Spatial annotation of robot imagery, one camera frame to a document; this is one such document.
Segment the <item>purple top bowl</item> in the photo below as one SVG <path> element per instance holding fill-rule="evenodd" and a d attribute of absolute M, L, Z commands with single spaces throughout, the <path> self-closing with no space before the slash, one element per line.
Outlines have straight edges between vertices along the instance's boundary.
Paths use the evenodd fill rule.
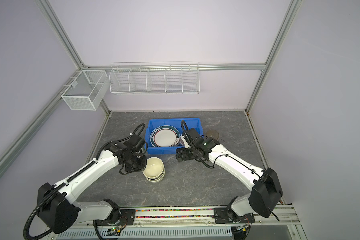
<path fill-rule="evenodd" d="M 175 141 L 176 146 L 185 146 L 185 140 L 183 137 L 179 137 Z"/>

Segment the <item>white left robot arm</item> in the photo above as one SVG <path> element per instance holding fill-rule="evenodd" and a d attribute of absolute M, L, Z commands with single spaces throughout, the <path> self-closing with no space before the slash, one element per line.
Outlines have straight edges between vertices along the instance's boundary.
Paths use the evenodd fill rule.
<path fill-rule="evenodd" d="M 95 158 L 74 174 L 53 185 L 42 185 L 38 190 L 35 215 L 49 227 L 49 232 L 55 234 L 88 221 L 118 225 L 123 216 L 115 202 L 110 199 L 79 202 L 78 198 L 91 184 L 117 166 L 122 167 L 122 175 L 127 175 L 145 170 L 146 165 L 144 154 L 136 153 L 122 143 L 108 142 Z"/>

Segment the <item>green rimmed white plate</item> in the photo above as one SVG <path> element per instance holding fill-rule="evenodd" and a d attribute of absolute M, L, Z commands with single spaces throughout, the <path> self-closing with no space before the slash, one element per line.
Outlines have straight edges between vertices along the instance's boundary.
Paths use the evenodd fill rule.
<path fill-rule="evenodd" d="M 180 132 L 173 126 L 159 126 L 151 132 L 150 142 L 156 148 L 176 147 L 180 143 Z"/>

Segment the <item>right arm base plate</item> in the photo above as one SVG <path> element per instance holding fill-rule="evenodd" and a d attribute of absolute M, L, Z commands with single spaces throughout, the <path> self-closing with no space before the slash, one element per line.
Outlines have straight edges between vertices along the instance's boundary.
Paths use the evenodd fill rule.
<path fill-rule="evenodd" d="M 253 214 L 244 216 L 237 215 L 233 210 L 225 208 L 213 208 L 216 224 L 253 224 L 255 217 Z"/>

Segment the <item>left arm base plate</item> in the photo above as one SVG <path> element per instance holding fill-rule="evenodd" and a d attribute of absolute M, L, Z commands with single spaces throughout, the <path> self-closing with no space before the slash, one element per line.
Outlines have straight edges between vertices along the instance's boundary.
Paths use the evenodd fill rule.
<path fill-rule="evenodd" d="M 130 226 L 134 224 L 135 209 L 113 210 L 105 220 L 95 220 L 97 226 Z"/>

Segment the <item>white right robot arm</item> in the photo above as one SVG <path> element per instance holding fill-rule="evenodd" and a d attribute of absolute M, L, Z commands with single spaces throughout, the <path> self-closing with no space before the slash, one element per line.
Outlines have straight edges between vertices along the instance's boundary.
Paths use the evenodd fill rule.
<path fill-rule="evenodd" d="M 235 197 L 227 207 L 215 214 L 218 220 L 238 223 L 248 215 L 256 213 L 269 218 L 283 196 L 283 190 L 277 173 L 271 169 L 262 169 L 240 159 L 223 145 L 208 147 L 182 147 L 176 150 L 178 162 L 196 160 L 208 168 L 219 166 L 237 178 L 250 193 Z"/>

